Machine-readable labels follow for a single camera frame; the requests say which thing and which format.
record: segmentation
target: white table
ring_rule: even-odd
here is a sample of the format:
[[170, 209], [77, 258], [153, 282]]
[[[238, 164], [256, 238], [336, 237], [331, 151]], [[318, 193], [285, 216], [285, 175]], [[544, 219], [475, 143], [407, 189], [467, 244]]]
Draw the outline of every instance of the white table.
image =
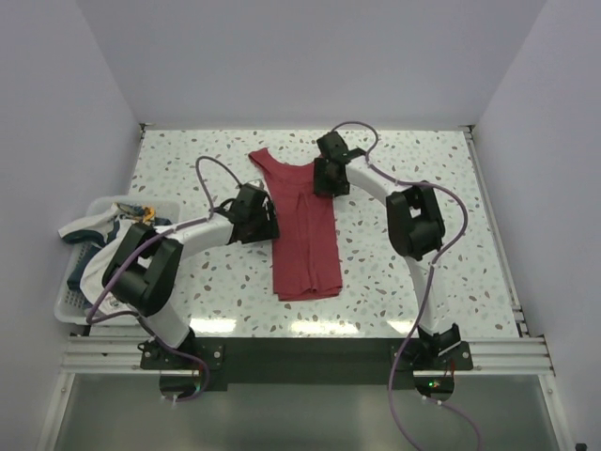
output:
[[[184, 219], [205, 216], [208, 203], [193, 164], [210, 155], [244, 182], [260, 178], [248, 153], [267, 147], [283, 163], [305, 164], [318, 155], [315, 140], [325, 131], [146, 131], [130, 194], [173, 197]], [[373, 158], [401, 179], [428, 179], [455, 191], [470, 210], [466, 236], [441, 260], [451, 309], [466, 338], [517, 337], [512, 300], [505, 284], [483, 197], [462, 132], [382, 131]], [[367, 148], [365, 131], [342, 132], [350, 148]], [[234, 181], [203, 162], [216, 202], [235, 196]], [[437, 193], [449, 240], [460, 210]], [[271, 243], [210, 249], [180, 266], [173, 302], [198, 335], [398, 337], [417, 314], [408, 269], [388, 241], [385, 209], [358, 189], [334, 200], [343, 273], [339, 296], [279, 302], [272, 292]]]

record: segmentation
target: table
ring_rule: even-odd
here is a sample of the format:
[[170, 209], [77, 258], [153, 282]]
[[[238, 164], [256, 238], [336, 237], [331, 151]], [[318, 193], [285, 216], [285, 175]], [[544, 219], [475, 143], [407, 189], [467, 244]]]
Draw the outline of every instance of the table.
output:
[[[318, 155], [324, 130], [147, 130], [130, 194], [173, 197], [183, 219], [205, 216], [208, 202], [194, 172], [199, 155], [227, 164], [244, 182], [261, 177], [249, 152], [267, 147], [283, 163], [305, 164]], [[342, 131], [350, 148], [367, 148], [363, 130]], [[463, 132], [381, 131], [372, 154], [401, 179], [428, 179], [455, 191], [467, 204], [466, 236], [441, 260], [451, 309], [462, 336], [518, 336], [512, 297], [486, 216]], [[203, 163], [215, 202], [236, 194], [235, 182], [217, 165]], [[449, 240], [460, 227], [455, 202], [437, 194]], [[367, 193], [351, 189], [334, 200], [343, 273], [338, 297], [279, 302], [272, 292], [271, 243], [232, 244], [182, 262], [172, 301], [198, 335], [238, 337], [398, 337], [417, 314], [408, 269], [388, 241], [385, 209]]]

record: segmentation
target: tabletop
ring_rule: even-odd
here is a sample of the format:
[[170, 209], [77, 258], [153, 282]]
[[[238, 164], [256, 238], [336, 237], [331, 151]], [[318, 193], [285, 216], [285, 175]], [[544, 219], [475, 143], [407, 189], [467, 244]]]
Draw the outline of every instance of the tabletop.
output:
[[[131, 180], [130, 194], [172, 197], [183, 219], [206, 216], [208, 202], [194, 161], [209, 155], [227, 164], [242, 182], [260, 179], [248, 154], [268, 148], [278, 161], [306, 164], [318, 156], [324, 130], [148, 130]], [[363, 130], [341, 132], [350, 148], [367, 148]], [[488, 222], [483, 196], [462, 132], [381, 131], [372, 158], [399, 179], [430, 180], [456, 192], [470, 220], [466, 235], [441, 259], [448, 301], [466, 338], [517, 337], [512, 300]], [[203, 178], [216, 202], [235, 196], [235, 182], [211, 162]], [[445, 240], [460, 227], [461, 212], [437, 193]], [[340, 295], [280, 302], [273, 294], [271, 243], [209, 249], [180, 265], [172, 302], [197, 335], [398, 337], [417, 315], [417, 300], [404, 259], [391, 247], [386, 211], [369, 194], [351, 187], [334, 199], [343, 274]]]

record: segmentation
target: red t-shirt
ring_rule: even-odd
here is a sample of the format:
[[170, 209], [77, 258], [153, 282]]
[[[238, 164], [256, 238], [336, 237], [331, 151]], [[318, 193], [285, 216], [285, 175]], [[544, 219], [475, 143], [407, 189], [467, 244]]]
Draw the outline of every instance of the red t-shirt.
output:
[[266, 148], [249, 154], [265, 176], [280, 238], [273, 241], [273, 292], [280, 301], [337, 296], [342, 288], [331, 198], [313, 193], [313, 163], [280, 163]]

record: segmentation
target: cable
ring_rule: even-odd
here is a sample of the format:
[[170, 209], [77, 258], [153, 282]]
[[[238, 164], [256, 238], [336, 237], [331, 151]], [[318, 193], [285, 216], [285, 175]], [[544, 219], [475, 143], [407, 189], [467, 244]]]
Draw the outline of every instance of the cable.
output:
[[189, 401], [189, 400], [192, 400], [192, 399], [196, 399], [197, 397], [199, 397], [207, 389], [208, 382], [209, 382], [209, 379], [210, 379], [210, 377], [209, 377], [210, 372], [208, 370], [207, 364], [202, 359], [196, 357], [195, 355], [188, 354], [186, 352], [181, 352], [181, 351], [176, 350], [175, 348], [172, 348], [169, 345], [167, 345], [164, 341], [162, 341], [162, 339], [160, 337], [158, 337], [154, 333], [154, 331], [147, 324], [147, 322], [144, 319], [144, 317], [142, 317], [138, 312], [134, 312], [134, 311], [128, 310], [128, 311], [123, 311], [123, 312], [114, 312], [114, 313], [111, 313], [109, 315], [104, 315], [104, 316], [99, 317], [99, 318], [94, 318], [94, 317], [96, 316], [96, 313], [98, 312], [98, 310], [100, 308], [100, 305], [104, 302], [104, 299], [106, 298], [107, 294], [115, 286], [115, 283], [119, 279], [119, 277], [121, 277], [121, 275], [129, 268], [129, 266], [135, 260], [137, 260], [137, 258], [148, 247], [150, 247], [152, 244], [154, 244], [158, 240], [161, 240], [162, 238], [167, 237], [167, 236], [169, 236], [169, 235], [177, 232], [178, 230], [181, 230], [181, 229], [187, 228], [187, 227], [201, 225], [201, 224], [207, 222], [208, 220], [210, 220], [213, 217], [213, 215], [215, 214], [215, 211], [214, 211], [215, 210], [215, 206], [213, 204], [213, 199], [210, 196], [210, 192], [208, 191], [208, 187], [207, 187], [205, 181], [203, 180], [203, 177], [202, 177], [202, 174], [201, 174], [201, 171], [200, 171], [200, 162], [202, 160], [210, 160], [210, 161], [218, 164], [223, 169], [225, 169], [229, 173], [229, 175], [232, 176], [232, 178], [234, 178], [234, 180], [236, 181], [236, 183], [237, 183], [237, 185], [239, 187], [242, 185], [241, 182], [240, 182], [240, 180], [238, 179], [238, 177], [236, 177], [236, 174], [234, 174], [234, 172], [229, 167], [227, 167], [225, 164], [223, 164], [219, 160], [217, 160], [217, 159], [215, 159], [213, 157], [206, 156], [206, 155], [202, 155], [202, 156], [198, 157], [196, 159], [196, 163], [195, 163], [194, 166], [196, 168], [196, 176], [198, 177], [198, 181], [200, 182], [200, 186], [202, 186], [203, 192], [207, 196], [207, 201], [208, 201], [208, 217], [206, 217], [206, 218], [191, 219], [190, 221], [186, 221], [184, 223], [174, 225], [173, 227], [167, 228], [162, 233], [159, 233], [159, 234], [155, 235], [154, 237], [150, 238], [149, 240], [143, 242], [123, 262], [123, 265], [121, 265], [121, 267], [115, 272], [115, 274], [113, 275], [113, 277], [111, 277], [111, 280], [109, 280], [109, 282], [106, 284], [106, 286], [104, 287], [104, 290], [100, 293], [100, 296], [92, 304], [92, 307], [89, 309], [89, 311], [87, 312], [87, 315], [85, 316], [85, 321], [89, 325], [98, 324], [100, 322], [106, 321], [107, 319], [113, 319], [113, 318], [124, 317], [124, 316], [132, 316], [132, 317], [134, 317], [134, 318], [136, 318], [138, 320], [138, 323], [142, 326], [142, 328], [151, 337], [153, 337], [154, 340], [159, 344], [159, 346], [161, 346], [164, 350], [166, 350], [167, 352], [170, 352], [170, 353], [172, 353], [172, 354], [174, 354], [174, 355], [176, 355], [178, 357], [182, 357], [184, 359], [190, 360], [190, 361], [195, 362], [195, 363], [199, 364], [200, 366], [202, 366], [203, 370], [204, 370], [205, 377], [204, 377], [204, 382], [203, 382], [202, 386], [200, 387], [200, 389], [196, 390], [193, 394], [189, 395], [188, 397], [174, 397], [174, 398], [172, 398], [172, 400], [174, 400], [175, 402]]
[[[413, 334], [415, 334], [415, 331], [417, 330], [417, 327], [420, 324], [420, 320], [422, 319], [422, 316], [424, 315], [425, 306], [428, 302], [428, 296], [430, 294], [430, 290], [432, 288], [432, 282], [434, 280], [434, 270], [435, 270], [437, 262], [439, 261], [440, 257], [442, 257], [442, 255], [445, 252], [447, 252], [453, 245], [455, 245], [459, 241], [459, 239], [461, 239], [461, 237], [465, 234], [466, 230], [468, 229], [468, 208], [466, 207], [465, 203], [459, 198], [459, 196], [457, 194], [453, 193], [448, 188], [438, 185], [437, 183], [430, 183], [427, 181], [399, 180], [399, 179], [396, 179], [395, 177], [387, 174], [386, 172], [384, 172], [383, 170], [381, 170], [380, 168], [375, 166], [373, 163], [370, 163], [370, 158], [369, 158], [370, 154], [371, 154], [372, 150], [374, 150], [374, 148], [376, 148], [376, 146], [378, 145], [378, 142], [379, 142], [378, 132], [371, 125], [369, 125], [365, 122], [361, 122], [359, 120], [348, 120], [346, 122], [342, 122], [342, 123], [336, 125], [333, 129], [331, 129], [331, 131], [335, 132], [336, 130], [338, 130], [339, 128], [341, 128], [345, 125], [360, 125], [362, 127], [365, 127], [366, 129], [370, 130], [374, 134], [375, 140], [365, 153], [365, 161], [367, 162], [367, 165], [369, 166], [370, 169], [372, 169], [374, 172], [376, 172], [378, 175], [385, 178], [386, 180], [388, 180], [394, 184], [397, 184], [397, 185], [428, 187], [428, 188], [434, 188], [436, 190], [442, 191], [443, 193], [450, 196], [457, 203], [457, 205], [459, 206], [459, 208], [461, 209], [461, 212], [463, 214], [463, 224], [459, 228], [459, 231], [457, 232], [457, 234], [449, 242], [447, 242], [444, 246], [442, 246], [442, 248], [434, 255], [434, 257], [432, 258], [432, 261], [430, 262], [430, 271], [428, 272], [428, 278], [427, 278], [427, 281], [425, 284], [425, 290], [424, 290], [424, 300], [422, 301], [422, 305], [420, 306], [420, 310], [417, 314], [417, 318], [415, 319], [415, 322], [411, 326], [411, 329], [409, 330], [407, 336], [405, 337], [405, 339], [401, 343], [401, 346], [399, 347], [398, 351], [395, 354], [394, 361], [393, 361], [393, 368], [391, 369], [391, 374], [388, 379], [388, 401], [390, 404], [391, 414], [393, 415], [393, 420], [396, 423], [396, 426], [398, 427], [398, 429], [401, 431], [401, 433], [405, 437], [405, 439], [407, 439], [407, 441], [409, 443], [411, 443], [411, 445], [413, 445], [413, 447], [415, 449], [417, 449], [419, 451], [423, 451], [423, 448], [421, 448], [419, 446], [419, 444], [417, 442], [415, 442], [415, 440], [413, 440], [413, 438], [408, 434], [407, 430], [401, 423], [400, 418], [398, 417], [396, 409], [394, 408], [394, 400], [393, 400], [394, 375], [396, 373], [396, 368], [398, 367], [398, 364], [399, 364], [399, 361], [401, 358], [401, 354], [407, 347], [408, 342], [410, 341]], [[436, 400], [433, 400], [429, 397], [427, 399], [432, 403], [438, 404], [438, 402]], [[470, 426], [473, 428], [473, 430], [476, 434], [476, 439], [477, 439], [477, 443], [478, 443], [477, 449], [478, 449], [478, 451], [482, 451], [482, 449], [483, 449], [482, 432], [481, 432], [480, 428], [478, 427], [478, 425], [476, 425], [475, 422], [466, 413], [460, 411], [457, 407], [454, 407], [454, 406], [446, 404], [446, 403], [441, 403], [440, 405], [442, 407], [444, 407], [445, 409], [461, 416], [470, 424]]]

